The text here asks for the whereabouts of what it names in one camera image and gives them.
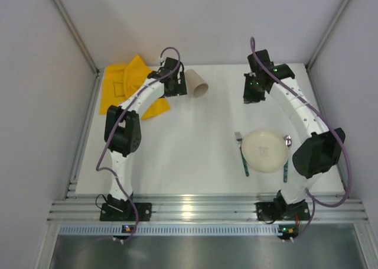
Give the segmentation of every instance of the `black bracket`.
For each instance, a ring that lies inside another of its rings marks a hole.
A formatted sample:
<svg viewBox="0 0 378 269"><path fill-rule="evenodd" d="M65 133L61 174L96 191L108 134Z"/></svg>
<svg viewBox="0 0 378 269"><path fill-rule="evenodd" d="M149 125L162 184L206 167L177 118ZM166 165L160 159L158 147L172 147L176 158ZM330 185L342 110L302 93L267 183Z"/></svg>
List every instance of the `black bracket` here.
<svg viewBox="0 0 378 269"><path fill-rule="evenodd" d="M169 72L173 71L178 63L178 60L167 57L164 62L164 66L160 67L158 71L152 71L147 78L160 78ZM187 94L187 85L185 81L184 65L180 62L182 71L177 69L170 77L161 80L164 84L164 95L165 97L170 96L181 96Z"/></svg>
<svg viewBox="0 0 378 269"><path fill-rule="evenodd" d="M342 142L345 133L341 128L335 129ZM338 163L341 147L330 131L322 134L312 133L293 155L293 165L297 172L310 179L317 173L325 173Z"/></svg>
<svg viewBox="0 0 378 269"><path fill-rule="evenodd" d="M114 124L122 114L123 109L120 106L111 105L107 109L106 123L105 123L105 142L109 138ZM110 151L121 153L124 157L133 153L138 149L142 134L139 115L135 111L127 111L120 122L125 121L125 127L118 126L116 132L109 144Z"/></svg>
<svg viewBox="0 0 378 269"><path fill-rule="evenodd" d="M256 211L258 220L265 223L274 223L275 221L300 221L308 220L310 217L308 205L305 200L294 204L286 204L281 195L277 193L273 202L257 202Z"/></svg>
<svg viewBox="0 0 378 269"><path fill-rule="evenodd" d="M281 64L275 66L274 62L269 58L267 50L257 51L256 55L264 66L278 79L282 80L288 77L295 77L295 74L288 65ZM243 94L244 103L257 103L264 101L265 92L271 92L275 81L261 68L253 54L249 55L247 58L251 72L244 74L246 78Z"/></svg>
<svg viewBox="0 0 378 269"><path fill-rule="evenodd" d="M107 203L103 203L101 207L100 221L102 222L135 222L136 215L130 201L118 200L107 196ZM134 203L138 210L139 221L148 222L152 214L151 203Z"/></svg>

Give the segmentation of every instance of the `yellow cloth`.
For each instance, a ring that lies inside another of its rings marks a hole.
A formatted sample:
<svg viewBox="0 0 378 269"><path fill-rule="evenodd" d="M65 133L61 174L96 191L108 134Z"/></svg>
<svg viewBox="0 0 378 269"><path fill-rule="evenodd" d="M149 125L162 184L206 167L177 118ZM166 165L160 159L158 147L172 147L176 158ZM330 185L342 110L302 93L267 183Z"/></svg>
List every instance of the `yellow cloth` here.
<svg viewBox="0 0 378 269"><path fill-rule="evenodd" d="M139 55L136 55L127 65L109 65L105 70L102 83L100 114L106 114L110 105L118 106L130 98L143 85L151 71ZM157 116L170 109L166 99L157 99L146 110L142 119Z"/></svg>

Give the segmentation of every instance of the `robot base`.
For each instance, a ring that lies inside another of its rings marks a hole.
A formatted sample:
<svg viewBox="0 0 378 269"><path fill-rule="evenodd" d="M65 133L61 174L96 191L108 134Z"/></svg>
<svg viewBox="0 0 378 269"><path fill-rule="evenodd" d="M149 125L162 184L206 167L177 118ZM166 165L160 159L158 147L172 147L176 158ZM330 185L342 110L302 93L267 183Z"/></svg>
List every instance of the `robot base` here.
<svg viewBox="0 0 378 269"><path fill-rule="evenodd" d="M308 205L305 200L286 204L285 199L281 195L281 191L277 193L273 202L256 203L258 220L266 223L274 223L275 221L308 221L310 214Z"/></svg>
<svg viewBox="0 0 378 269"><path fill-rule="evenodd" d="M283 217L277 210L274 202L259 202L256 203L256 210L258 212L258 220L270 223L273 221L295 221L295 214L298 215L300 221L309 220L309 210L307 203L291 210L292 215Z"/></svg>
<svg viewBox="0 0 378 269"><path fill-rule="evenodd" d="M135 203L139 221L149 222L152 213L151 203ZM130 201L117 200L107 196L106 203L102 204L100 221L102 222L135 222L136 215Z"/></svg>

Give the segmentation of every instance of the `fork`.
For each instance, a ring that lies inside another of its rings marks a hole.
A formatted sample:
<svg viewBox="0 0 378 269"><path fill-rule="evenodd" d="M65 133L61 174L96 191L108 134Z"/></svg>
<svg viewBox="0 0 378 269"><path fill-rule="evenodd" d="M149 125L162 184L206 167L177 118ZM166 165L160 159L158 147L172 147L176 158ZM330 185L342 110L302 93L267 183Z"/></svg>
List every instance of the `fork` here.
<svg viewBox="0 0 378 269"><path fill-rule="evenodd" d="M239 145L240 154L242 155L242 160L243 160L243 165L244 165L244 171L246 173L246 176L249 176L247 161L244 158L243 151L242 151L243 137L242 137L242 135L241 135L240 132L235 132L235 137L236 137L236 141L237 141L237 143Z"/></svg>

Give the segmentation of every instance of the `metal floor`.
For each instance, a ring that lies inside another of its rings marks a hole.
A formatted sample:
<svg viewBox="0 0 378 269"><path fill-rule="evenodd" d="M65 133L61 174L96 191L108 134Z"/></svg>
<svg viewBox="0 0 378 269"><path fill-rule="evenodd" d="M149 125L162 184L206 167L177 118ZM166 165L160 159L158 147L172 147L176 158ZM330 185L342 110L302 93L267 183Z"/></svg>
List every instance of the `metal floor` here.
<svg viewBox="0 0 378 269"><path fill-rule="evenodd" d="M137 236L125 245L96 239L59 236L50 269L367 268L353 225L312 225L293 244L274 236Z"/></svg>

